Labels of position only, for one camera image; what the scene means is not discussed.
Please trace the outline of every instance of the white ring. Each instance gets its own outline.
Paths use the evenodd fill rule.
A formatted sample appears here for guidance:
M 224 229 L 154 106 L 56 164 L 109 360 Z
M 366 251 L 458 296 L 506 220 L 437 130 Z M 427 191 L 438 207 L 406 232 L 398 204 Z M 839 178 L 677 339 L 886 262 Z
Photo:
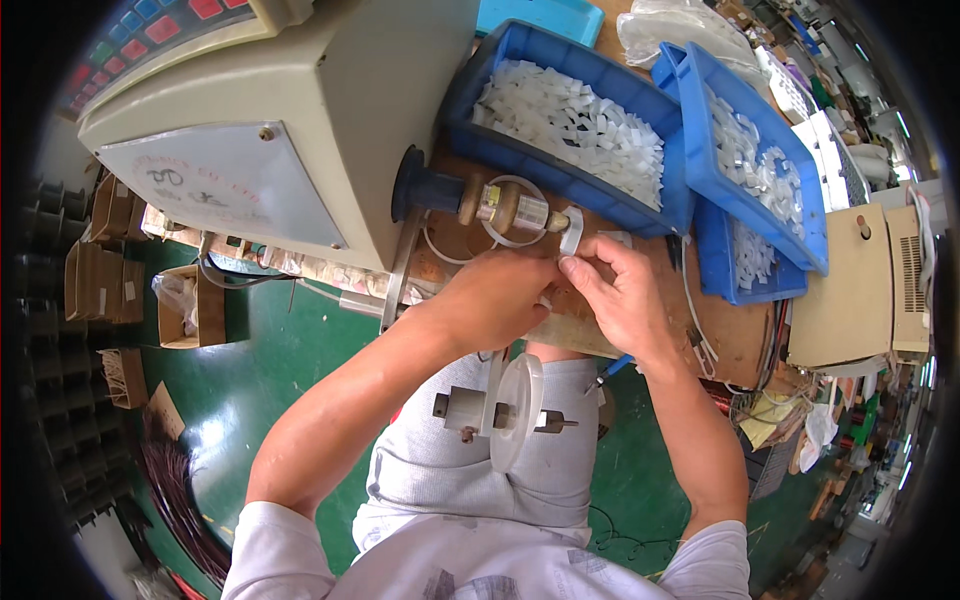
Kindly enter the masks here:
M 533 192 L 536 198 L 546 202 L 546 198 L 543 197 L 543 192 L 541 192 L 540 189 L 536 187 L 532 181 L 526 180 L 523 177 L 520 177 L 519 175 L 501 175 L 499 177 L 495 177 L 492 180 L 488 181 L 487 185 L 494 185 L 495 183 L 500 183 L 501 181 L 519 183 L 523 187 L 527 188 L 527 190 Z M 530 240 L 529 242 L 514 242 L 512 240 L 508 240 L 507 238 L 497 233 L 496 230 L 493 229 L 493 225 L 491 225 L 490 221 L 483 221 L 482 223 L 483 223 L 483 228 L 487 230 L 487 234 L 491 238 L 493 238 L 497 244 L 500 244 L 501 246 L 506 246 L 507 248 L 523 248 L 524 246 L 532 246 L 537 242 L 539 242 L 541 239 L 543 239 L 543 236 L 546 235 L 546 228 L 543 228 L 537 233 L 537 237 Z
M 439 250 L 437 250 L 437 247 L 434 246 L 434 245 L 433 245 L 433 242 L 430 241 L 430 234 L 426 232 L 426 222 L 427 222 L 427 219 L 430 218 L 430 212 L 431 212 L 431 210 L 428 209 L 428 210 L 423 214 L 423 239 L 426 240 L 426 245 L 430 247 L 430 250 L 433 251 L 434 254 L 437 255 L 437 258 L 440 258 L 441 260 L 445 260 L 446 262 L 450 263 L 451 265 L 466 265 L 466 264 L 469 263 L 471 260 L 473 260 L 473 258 L 467 258 L 466 260 L 462 260 L 462 259 L 460 259 L 460 258 L 450 258 L 449 256 L 447 256 L 447 255 L 444 254 L 443 252 L 440 252 Z M 495 241 L 493 242 L 493 245 L 490 246 L 490 249 L 491 249 L 491 250 L 493 250 L 494 248 L 496 248 L 496 242 L 495 242 Z

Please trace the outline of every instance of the blue button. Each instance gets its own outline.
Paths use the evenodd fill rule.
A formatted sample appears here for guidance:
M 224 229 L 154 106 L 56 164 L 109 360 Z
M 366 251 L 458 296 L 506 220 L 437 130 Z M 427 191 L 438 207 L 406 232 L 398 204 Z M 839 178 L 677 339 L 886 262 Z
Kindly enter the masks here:
M 112 37 L 113 41 L 116 41 L 117 43 L 123 43 L 128 37 L 130 37 L 130 34 L 128 34 L 127 30 L 123 27 L 114 25 L 113 29 L 110 30 L 110 37 Z
M 156 5 L 154 0 L 140 0 L 134 4 L 133 7 L 143 18 L 147 19 L 148 21 L 153 18 L 155 14 L 160 12 L 160 7 Z
M 123 26 L 129 29 L 132 32 L 140 29 L 140 26 L 143 25 L 143 19 L 138 17 L 134 12 L 128 12 L 120 17 L 120 22 L 123 23 Z

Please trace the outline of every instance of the black plastic bobbin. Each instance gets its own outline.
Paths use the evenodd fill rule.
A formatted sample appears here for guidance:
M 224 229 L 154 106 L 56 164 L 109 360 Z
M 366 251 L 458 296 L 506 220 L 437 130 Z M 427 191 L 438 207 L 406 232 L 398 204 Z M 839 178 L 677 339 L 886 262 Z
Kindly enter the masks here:
M 463 196 L 462 179 L 426 168 L 423 150 L 410 146 L 396 172 L 390 216 L 403 221 L 414 206 L 455 213 Z

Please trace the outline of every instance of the clear plastic bag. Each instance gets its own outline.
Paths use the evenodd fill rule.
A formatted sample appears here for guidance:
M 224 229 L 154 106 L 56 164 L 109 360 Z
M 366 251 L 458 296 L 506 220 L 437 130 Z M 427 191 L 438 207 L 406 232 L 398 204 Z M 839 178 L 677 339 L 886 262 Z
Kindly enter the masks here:
M 630 12 L 616 18 L 616 33 L 630 66 L 650 70 L 662 41 L 693 41 L 761 93 L 770 82 L 747 38 L 700 0 L 634 0 Z
M 197 332 L 197 280 L 160 273 L 150 283 L 156 299 L 183 317 L 183 335 Z

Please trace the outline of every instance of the screw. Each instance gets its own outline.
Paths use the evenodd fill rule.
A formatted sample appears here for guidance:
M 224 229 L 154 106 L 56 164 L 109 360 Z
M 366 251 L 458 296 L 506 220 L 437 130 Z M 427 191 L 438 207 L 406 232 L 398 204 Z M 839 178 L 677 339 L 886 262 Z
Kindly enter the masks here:
M 469 425 L 460 430 L 460 441 L 464 444 L 473 444 L 473 434 L 476 433 L 476 429 L 470 427 Z

